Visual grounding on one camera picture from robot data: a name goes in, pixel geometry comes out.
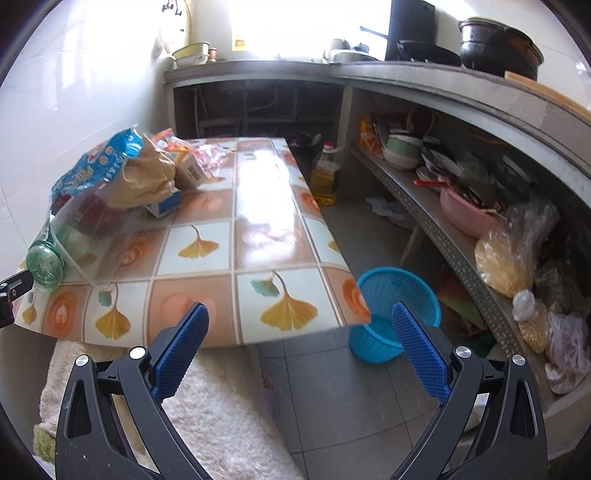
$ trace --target tiled tablecloth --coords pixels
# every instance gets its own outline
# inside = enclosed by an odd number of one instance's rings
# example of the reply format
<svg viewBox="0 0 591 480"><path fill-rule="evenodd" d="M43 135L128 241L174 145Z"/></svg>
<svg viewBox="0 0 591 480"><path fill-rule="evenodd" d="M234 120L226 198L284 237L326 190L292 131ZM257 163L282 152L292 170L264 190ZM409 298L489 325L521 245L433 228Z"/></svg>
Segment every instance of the tiled tablecloth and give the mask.
<svg viewBox="0 0 591 480"><path fill-rule="evenodd" d="M33 290L16 323L98 345L147 344L200 301L204 346L264 342L366 323L369 312L283 139L195 140L228 154L180 209L146 219L130 244L97 254L89 285L68 270L54 292Z"/></svg>

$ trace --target ginkgo leaf pattern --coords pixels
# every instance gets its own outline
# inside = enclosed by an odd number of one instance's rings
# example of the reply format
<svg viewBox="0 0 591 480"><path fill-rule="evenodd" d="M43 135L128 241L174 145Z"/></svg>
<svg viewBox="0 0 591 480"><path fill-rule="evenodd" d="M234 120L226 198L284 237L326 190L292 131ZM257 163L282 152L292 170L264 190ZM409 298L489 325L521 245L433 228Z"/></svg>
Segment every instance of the ginkgo leaf pattern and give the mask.
<svg viewBox="0 0 591 480"><path fill-rule="evenodd" d="M119 287L115 284L115 301L113 306L95 322L95 328L102 333L105 338L112 338L118 340L131 329L131 322L117 310L117 299L119 298ZM104 291L99 292L99 301L104 304L106 295Z"/></svg>
<svg viewBox="0 0 591 480"><path fill-rule="evenodd" d="M78 266L80 268L86 268L86 267L90 267L96 261L96 259L97 259L97 256L95 254L87 252L84 255L82 255L76 261L76 263L78 264Z"/></svg>
<svg viewBox="0 0 591 480"><path fill-rule="evenodd" d="M273 283L273 277L265 280L253 280L251 285L263 297L278 297L280 295L279 288Z"/></svg>
<svg viewBox="0 0 591 480"><path fill-rule="evenodd" d="M31 325L32 323L37 320L37 310L35 309L35 295L37 291L32 289L27 294L27 302L30 304L24 312L22 313L22 321L25 322L26 325Z"/></svg>
<svg viewBox="0 0 591 480"><path fill-rule="evenodd" d="M220 244L218 244L217 242L213 242L211 240L202 239L201 235L199 234L199 230L197 230L197 228L194 225L191 225L191 227L193 228L193 230L195 230L195 233L197 233L197 239L190 245L183 248L178 253L179 257L191 259L206 257L210 253L215 252L219 248Z"/></svg>
<svg viewBox="0 0 591 480"><path fill-rule="evenodd" d="M22 313L22 321L25 324L30 325L37 320L37 311L35 310L35 306L31 305Z"/></svg>
<svg viewBox="0 0 591 480"><path fill-rule="evenodd" d="M316 318L318 315L318 309L311 303L292 298L287 291L285 281L276 271L272 272L271 278L258 281L259 283L253 281L251 284L255 291L260 295L276 296L271 294L274 293L274 290L270 288L270 285L273 285L273 287L278 290L273 283L275 277L279 279L279 282L283 287L283 296L278 302L262 313L261 322L271 327L279 328L279 330L282 331L291 330L292 328L299 330L308 324L308 322Z"/></svg>
<svg viewBox="0 0 591 480"><path fill-rule="evenodd" d="M329 242L329 248L331 248L332 250L334 250L335 252L337 252L338 254L340 253L340 249L339 246L336 244L336 242L334 240L331 240Z"/></svg>

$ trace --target food bag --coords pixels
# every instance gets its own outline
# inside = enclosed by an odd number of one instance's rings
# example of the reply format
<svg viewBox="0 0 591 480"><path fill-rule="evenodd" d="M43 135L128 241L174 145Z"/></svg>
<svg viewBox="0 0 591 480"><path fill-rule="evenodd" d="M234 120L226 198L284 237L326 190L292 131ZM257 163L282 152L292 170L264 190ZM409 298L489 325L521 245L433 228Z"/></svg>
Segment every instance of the food bag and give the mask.
<svg viewBox="0 0 591 480"><path fill-rule="evenodd" d="M565 394L579 385L591 371L591 360L586 355L589 330L578 316L550 313L550 336L545 365L546 378L554 393Z"/></svg>
<svg viewBox="0 0 591 480"><path fill-rule="evenodd" d="M511 207L508 217L511 226L490 230L476 243L474 256L482 280L513 298L534 284L537 253L560 214L551 201L536 198Z"/></svg>
<svg viewBox="0 0 591 480"><path fill-rule="evenodd" d="M107 205L133 208L159 203L174 193L174 162L143 136L144 147L113 180Z"/></svg>
<svg viewBox="0 0 591 480"><path fill-rule="evenodd" d="M123 130L97 145L82 155L76 165L54 184L50 205L56 204L59 197L69 199L114 180L127 160L136 157L143 146L144 142L134 128Z"/></svg>
<svg viewBox="0 0 591 480"><path fill-rule="evenodd" d="M513 297L513 319L525 343L536 353L542 353L548 345L548 309L536 300L529 290L522 290Z"/></svg>

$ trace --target basket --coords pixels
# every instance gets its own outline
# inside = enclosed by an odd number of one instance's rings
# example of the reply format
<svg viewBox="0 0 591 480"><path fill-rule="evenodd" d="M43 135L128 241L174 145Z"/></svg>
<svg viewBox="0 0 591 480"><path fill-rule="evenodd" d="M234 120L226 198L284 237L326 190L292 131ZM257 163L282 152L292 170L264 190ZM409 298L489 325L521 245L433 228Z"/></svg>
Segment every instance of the basket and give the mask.
<svg viewBox="0 0 591 480"><path fill-rule="evenodd" d="M416 275L401 268L375 268L364 273L358 284L371 312L369 325L351 327L349 333L349 347L361 360L381 364L404 351L391 322L392 307L399 301L426 325L439 327L439 301Z"/></svg>

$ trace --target silver screw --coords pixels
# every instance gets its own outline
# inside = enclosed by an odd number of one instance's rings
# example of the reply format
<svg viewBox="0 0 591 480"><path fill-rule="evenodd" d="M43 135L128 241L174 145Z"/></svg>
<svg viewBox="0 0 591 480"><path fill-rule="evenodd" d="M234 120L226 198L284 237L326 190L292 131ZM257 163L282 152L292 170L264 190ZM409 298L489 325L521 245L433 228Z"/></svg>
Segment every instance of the silver screw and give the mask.
<svg viewBox="0 0 591 480"><path fill-rule="evenodd" d="M472 354L472 350L470 350L467 346L459 346L456 348L456 355L461 356L462 358L468 358Z"/></svg>
<svg viewBox="0 0 591 480"><path fill-rule="evenodd" d="M513 355L511 357L511 360L513 360L513 363L515 365L519 365L519 366L525 365L525 357L523 355L518 354L518 353L516 353L515 355Z"/></svg>
<svg viewBox="0 0 591 480"><path fill-rule="evenodd" d="M133 358L134 360L139 360L140 358L142 358L144 355L146 354L146 350L144 347L142 346L137 346L135 348L132 348L131 351L129 352L129 356L131 358Z"/></svg>
<svg viewBox="0 0 591 480"><path fill-rule="evenodd" d="M83 367L87 363L88 363L88 355L80 355L76 359L76 365L78 365L79 367Z"/></svg>

